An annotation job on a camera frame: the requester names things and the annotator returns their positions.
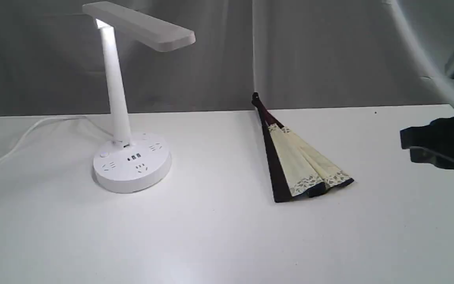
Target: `lamp head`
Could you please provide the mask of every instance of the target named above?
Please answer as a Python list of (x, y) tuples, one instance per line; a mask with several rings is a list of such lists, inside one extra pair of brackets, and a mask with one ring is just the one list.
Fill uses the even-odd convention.
[(112, 26), (159, 52), (195, 43), (194, 31), (111, 2), (85, 4), (82, 10), (96, 19), (99, 29)]

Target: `black plastic part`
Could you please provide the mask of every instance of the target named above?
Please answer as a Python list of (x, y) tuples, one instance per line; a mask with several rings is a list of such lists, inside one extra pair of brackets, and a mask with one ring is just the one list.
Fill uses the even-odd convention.
[(409, 149), (411, 162), (428, 163), (454, 170), (454, 117), (439, 118), (427, 126), (400, 131), (402, 149)]

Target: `power cord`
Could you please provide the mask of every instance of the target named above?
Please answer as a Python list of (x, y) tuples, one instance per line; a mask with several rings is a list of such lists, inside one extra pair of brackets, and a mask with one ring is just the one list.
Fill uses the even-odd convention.
[(24, 141), (24, 139), (27, 137), (27, 135), (29, 135), (29, 133), (31, 133), (31, 131), (33, 131), (34, 129), (36, 129), (40, 124), (42, 124), (43, 122), (45, 121), (50, 121), (50, 120), (72, 120), (72, 119), (86, 119), (88, 120), (93, 126), (95, 126), (97, 129), (99, 129), (100, 131), (102, 131), (103, 133), (106, 133), (107, 135), (110, 135), (112, 136), (112, 134), (103, 129), (102, 127), (98, 126), (97, 124), (95, 124), (92, 120), (90, 120), (90, 118), (86, 117), (85, 115), (74, 115), (74, 116), (60, 116), (60, 117), (45, 117), (43, 119), (40, 119), (38, 121), (36, 121), (31, 127), (29, 127), (27, 129), (27, 131), (24, 132), (24, 134), (22, 134), (22, 136), (20, 137), (20, 139), (17, 141), (17, 143), (11, 148), (11, 150), (6, 153), (5, 155), (1, 156), (0, 157), (0, 162), (2, 160), (5, 160), (8, 156), (10, 156), (11, 154), (13, 154), (17, 148), (20, 146), (20, 144), (22, 144), (22, 142)]

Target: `gray curtain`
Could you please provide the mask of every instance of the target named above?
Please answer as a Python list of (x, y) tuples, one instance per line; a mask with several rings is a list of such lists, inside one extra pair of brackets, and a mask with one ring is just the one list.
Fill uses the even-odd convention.
[[(160, 53), (116, 34), (128, 110), (248, 110), (254, 89), (270, 108), (448, 102), (422, 80), (395, 1), (112, 0), (197, 38)], [(99, 32), (81, 13), (87, 2), (0, 1), (0, 115), (109, 111)], [(454, 1), (417, 2), (399, 4), (440, 66), (454, 49)]]
[[(111, 0), (194, 30), (155, 52), (118, 34), (129, 112), (238, 110), (253, 91), (252, 4), (245, 0)], [(100, 35), (81, 5), (0, 1), (0, 115), (108, 113)]]

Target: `lamp base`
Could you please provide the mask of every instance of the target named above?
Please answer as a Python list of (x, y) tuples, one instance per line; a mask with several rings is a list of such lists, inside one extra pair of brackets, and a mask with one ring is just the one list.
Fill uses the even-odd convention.
[(133, 143), (122, 149), (112, 141), (104, 144), (94, 156), (97, 181), (105, 189), (132, 193), (151, 187), (171, 169), (171, 153), (160, 136), (136, 133)]

